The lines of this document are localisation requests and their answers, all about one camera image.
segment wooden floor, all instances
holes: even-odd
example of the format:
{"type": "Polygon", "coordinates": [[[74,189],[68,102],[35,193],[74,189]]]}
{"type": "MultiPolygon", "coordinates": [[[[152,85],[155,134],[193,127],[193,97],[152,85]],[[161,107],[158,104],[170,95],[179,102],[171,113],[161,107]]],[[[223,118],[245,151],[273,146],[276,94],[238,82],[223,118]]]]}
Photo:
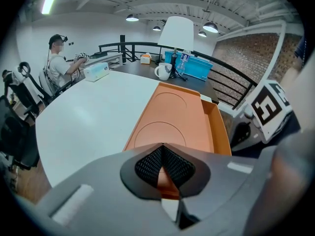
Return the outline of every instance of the wooden floor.
{"type": "MultiPolygon", "coordinates": [[[[39,106],[40,111],[44,110],[44,105],[39,106]]],[[[32,119],[26,120],[31,126],[34,125],[32,119]]],[[[51,189],[50,183],[44,172],[41,161],[39,160],[36,168],[32,168],[29,171],[18,169],[16,193],[19,196],[26,198],[34,204],[51,189]]]]}

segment small orange box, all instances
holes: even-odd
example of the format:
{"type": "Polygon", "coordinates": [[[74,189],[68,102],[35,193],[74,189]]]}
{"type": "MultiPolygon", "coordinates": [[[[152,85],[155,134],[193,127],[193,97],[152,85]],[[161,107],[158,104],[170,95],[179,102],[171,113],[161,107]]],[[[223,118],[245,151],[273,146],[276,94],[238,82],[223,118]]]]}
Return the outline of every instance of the small orange box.
{"type": "Polygon", "coordinates": [[[141,55],[140,57],[141,64],[150,64],[150,62],[151,62],[150,55],[147,55],[147,54],[141,55]]]}

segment desk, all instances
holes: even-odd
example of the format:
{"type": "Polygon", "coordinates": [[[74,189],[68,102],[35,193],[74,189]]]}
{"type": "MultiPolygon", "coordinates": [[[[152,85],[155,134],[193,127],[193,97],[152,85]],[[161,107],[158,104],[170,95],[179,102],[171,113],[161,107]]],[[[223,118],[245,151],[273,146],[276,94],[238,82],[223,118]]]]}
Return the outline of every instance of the desk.
{"type": "Polygon", "coordinates": [[[36,119],[39,155],[51,186],[98,158],[123,151],[158,84],[109,71],[96,82],[78,82],[55,99],[36,119]]]}
{"type": "Polygon", "coordinates": [[[97,59],[90,59],[88,62],[85,63],[85,66],[89,67],[90,65],[94,65],[100,62],[110,62],[110,61],[116,62],[116,59],[119,59],[119,65],[123,65],[123,54],[115,53],[115,54],[109,54],[109,55],[106,55],[97,59]]]}
{"type": "MultiPolygon", "coordinates": [[[[140,61],[136,61],[136,62],[132,62],[126,65],[120,66],[116,68],[115,71],[134,74],[134,75],[150,78],[157,81],[162,81],[154,74],[154,68],[156,67],[157,65],[154,62],[151,62],[151,64],[148,65],[148,64],[141,64],[140,61]]],[[[183,88],[188,88],[191,90],[195,90],[203,95],[201,97],[202,99],[204,99],[204,97],[206,96],[206,97],[211,98],[211,101],[213,103],[216,103],[216,104],[219,103],[219,100],[216,96],[216,92],[214,91],[209,79],[207,79],[206,81],[203,81],[203,80],[191,77],[189,75],[184,75],[184,77],[187,77],[188,80],[183,81],[180,78],[175,78],[175,79],[168,79],[167,81],[162,81],[162,82],[173,84],[173,85],[180,86],[183,88]]]]}

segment blue container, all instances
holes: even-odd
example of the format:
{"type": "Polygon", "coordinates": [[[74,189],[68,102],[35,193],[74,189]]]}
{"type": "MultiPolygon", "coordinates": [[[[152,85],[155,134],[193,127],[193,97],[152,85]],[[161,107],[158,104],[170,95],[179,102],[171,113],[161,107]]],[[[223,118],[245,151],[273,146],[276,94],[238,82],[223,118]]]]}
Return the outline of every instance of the blue container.
{"type": "MultiPolygon", "coordinates": [[[[171,56],[173,52],[165,51],[165,62],[171,62],[171,56]]],[[[177,59],[175,63],[175,67],[179,65],[181,62],[181,53],[177,52],[177,59]]],[[[195,78],[201,79],[203,81],[207,80],[208,73],[210,69],[213,67],[208,61],[205,61],[200,58],[196,58],[194,56],[190,56],[188,62],[185,65],[185,73],[187,75],[193,76],[195,78]]]]}

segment orange tray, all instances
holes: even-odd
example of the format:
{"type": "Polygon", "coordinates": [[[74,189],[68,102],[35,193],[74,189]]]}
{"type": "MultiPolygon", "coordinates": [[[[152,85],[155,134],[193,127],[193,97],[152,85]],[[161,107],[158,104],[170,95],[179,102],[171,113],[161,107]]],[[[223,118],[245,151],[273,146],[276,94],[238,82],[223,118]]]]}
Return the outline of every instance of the orange tray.
{"type": "MultiPolygon", "coordinates": [[[[154,143],[231,155],[217,105],[201,100],[196,91],[163,82],[153,93],[124,150],[154,143]]],[[[179,198],[178,189],[163,167],[157,185],[163,198],[179,198]]]]}

